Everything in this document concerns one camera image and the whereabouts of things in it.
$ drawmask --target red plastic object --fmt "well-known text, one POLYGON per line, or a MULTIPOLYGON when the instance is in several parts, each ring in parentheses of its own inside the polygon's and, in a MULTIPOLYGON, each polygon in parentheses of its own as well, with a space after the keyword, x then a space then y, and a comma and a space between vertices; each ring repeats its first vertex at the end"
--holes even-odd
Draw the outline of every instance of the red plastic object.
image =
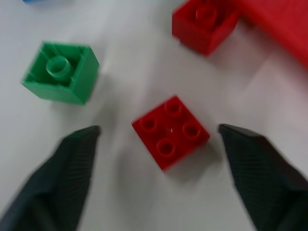
POLYGON ((137 119, 132 126, 162 170, 210 138, 177 96, 137 119))
POLYGON ((230 0, 189 0, 172 15, 172 34, 209 55, 234 30, 239 12, 230 0))
POLYGON ((234 0, 257 26, 308 68, 308 0, 234 0))

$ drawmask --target plastic brick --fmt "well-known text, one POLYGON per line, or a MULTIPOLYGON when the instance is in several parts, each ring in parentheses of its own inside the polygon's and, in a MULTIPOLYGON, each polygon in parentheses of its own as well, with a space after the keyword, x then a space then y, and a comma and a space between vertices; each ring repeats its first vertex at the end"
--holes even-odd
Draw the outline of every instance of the plastic brick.
POLYGON ((172 35, 209 55, 234 30, 238 19, 229 0, 189 0, 172 15, 172 35))
POLYGON ((98 69, 91 47, 45 42, 21 83, 42 99, 85 104, 98 69))
POLYGON ((257 26, 276 38, 308 68, 307 0, 234 0, 257 26))
POLYGON ((132 126, 162 170, 210 138, 177 96, 137 119, 132 126))

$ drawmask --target toy block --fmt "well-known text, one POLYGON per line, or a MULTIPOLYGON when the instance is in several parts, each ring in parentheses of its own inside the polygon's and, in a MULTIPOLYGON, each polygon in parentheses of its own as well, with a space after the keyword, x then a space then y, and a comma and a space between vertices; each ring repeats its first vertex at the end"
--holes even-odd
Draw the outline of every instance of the toy block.
POLYGON ((98 69, 90 46, 44 42, 21 83, 42 99, 85 104, 98 69))
POLYGON ((167 170, 210 138, 177 96, 143 115, 132 126, 162 170, 167 170))
POLYGON ((189 0, 172 14, 172 35, 209 55, 234 30, 239 12, 229 0, 189 0))

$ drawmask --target green lego brick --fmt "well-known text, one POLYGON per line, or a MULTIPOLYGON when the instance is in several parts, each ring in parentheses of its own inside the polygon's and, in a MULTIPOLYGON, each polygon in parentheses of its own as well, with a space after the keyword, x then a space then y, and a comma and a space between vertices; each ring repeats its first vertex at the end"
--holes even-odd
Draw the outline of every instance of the green lego brick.
POLYGON ((21 83, 42 99, 85 104, 99 66, 90 46, 44 42, 21 83))

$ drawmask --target white surface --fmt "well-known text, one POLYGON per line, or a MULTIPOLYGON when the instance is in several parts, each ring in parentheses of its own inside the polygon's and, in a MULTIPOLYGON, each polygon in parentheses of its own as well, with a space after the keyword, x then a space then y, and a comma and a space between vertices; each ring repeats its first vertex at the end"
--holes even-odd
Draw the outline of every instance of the white surface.
POLYGON ((250 231, 216 127, 265 134, 308 175, 308 73, 239 24, 206 59, 171 37, 181 0, 0 1, 0 212, 57 141, 103 128, 82 231, 250 231), (86 106, 37 98, 20 83, 42 40, 88 43, 101 63, 86 106), (178 94, 212 137, 163 174, 130 123, 178 94))

